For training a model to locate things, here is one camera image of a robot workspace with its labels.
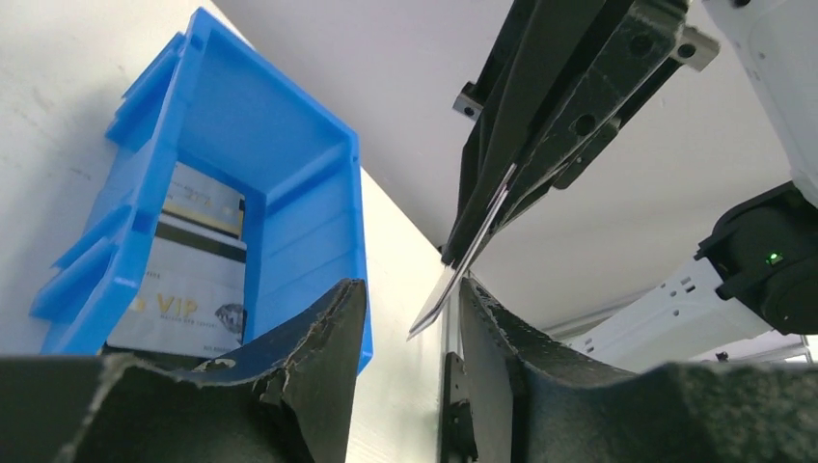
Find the striped credit card in bin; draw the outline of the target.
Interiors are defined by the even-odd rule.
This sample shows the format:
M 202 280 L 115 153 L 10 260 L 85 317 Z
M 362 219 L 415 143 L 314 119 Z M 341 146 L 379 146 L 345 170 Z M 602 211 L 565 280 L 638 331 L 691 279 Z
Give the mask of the striped credit card in bin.
M 244 343 L 246 245 L 161 214 L 136 296 L 110 347 L 213 358 Z

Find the gold striped card in bin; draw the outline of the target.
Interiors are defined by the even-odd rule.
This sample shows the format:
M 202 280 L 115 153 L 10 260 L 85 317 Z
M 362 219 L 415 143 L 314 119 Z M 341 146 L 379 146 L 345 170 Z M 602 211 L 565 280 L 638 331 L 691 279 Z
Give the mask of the gold striped card in bin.
M 224 183 L 177 162 L 162 210 L 188 222 L 240 238 L 244 196 Z

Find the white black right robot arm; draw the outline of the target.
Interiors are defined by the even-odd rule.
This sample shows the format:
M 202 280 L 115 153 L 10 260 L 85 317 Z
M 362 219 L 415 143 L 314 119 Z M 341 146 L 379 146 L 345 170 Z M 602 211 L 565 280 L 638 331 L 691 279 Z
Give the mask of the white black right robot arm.
M 577 337 L 588 357 L 641 372 L 776 331 L 817 331 L 817 5 L 709 1 L 781 141 L 791 177 L 730 208 L 694 256 Z M 571 185 L 682 67 L 716 41 L 685 1 L 516 1 L 455 109 L 474 122 L 461 157 L 443 274 L 410 328 L 447 304 L 488 241 Z

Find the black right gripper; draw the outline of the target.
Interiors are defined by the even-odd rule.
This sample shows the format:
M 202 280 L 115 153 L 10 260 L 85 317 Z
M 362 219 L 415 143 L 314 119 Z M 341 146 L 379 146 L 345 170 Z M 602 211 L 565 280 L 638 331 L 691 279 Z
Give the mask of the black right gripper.
M 508 224 L 566 189 L 682 67 L 719 44 L 687 21 L 686 1 L 515 1 L 455 109 L 475 122 L 460 163 L 444 264 L 458 264 L 511 164 L 496 218 Z

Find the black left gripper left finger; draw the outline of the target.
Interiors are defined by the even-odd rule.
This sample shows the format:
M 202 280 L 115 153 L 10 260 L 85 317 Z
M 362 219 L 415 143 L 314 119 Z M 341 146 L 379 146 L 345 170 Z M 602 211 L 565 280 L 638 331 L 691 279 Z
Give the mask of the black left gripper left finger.
M 367 309 L 343 279 L 192 370 L 131 354 L 5 357 L 5 462 L 342 462 Z

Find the blue plastic bin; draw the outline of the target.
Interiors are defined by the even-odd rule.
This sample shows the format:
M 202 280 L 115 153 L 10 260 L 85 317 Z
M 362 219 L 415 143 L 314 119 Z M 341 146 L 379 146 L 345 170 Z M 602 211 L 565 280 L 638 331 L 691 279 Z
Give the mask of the blue plastic bin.
M 30 313 L 43 354 L 94 354 L 137 293 L 176 164 L 245 199 L 244 335 L 367 275 L 356 133 L 222 22 L 195 10 L 123 94 L 118 148 L 79 239 Z

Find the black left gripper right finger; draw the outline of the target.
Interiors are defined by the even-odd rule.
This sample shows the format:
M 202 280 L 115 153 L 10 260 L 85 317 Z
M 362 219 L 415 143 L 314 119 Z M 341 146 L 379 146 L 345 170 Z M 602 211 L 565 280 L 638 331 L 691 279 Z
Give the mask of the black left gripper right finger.
M 461 339 L 482 462 L 813 462 L 809 364 L 591 359 L 464 279 Z

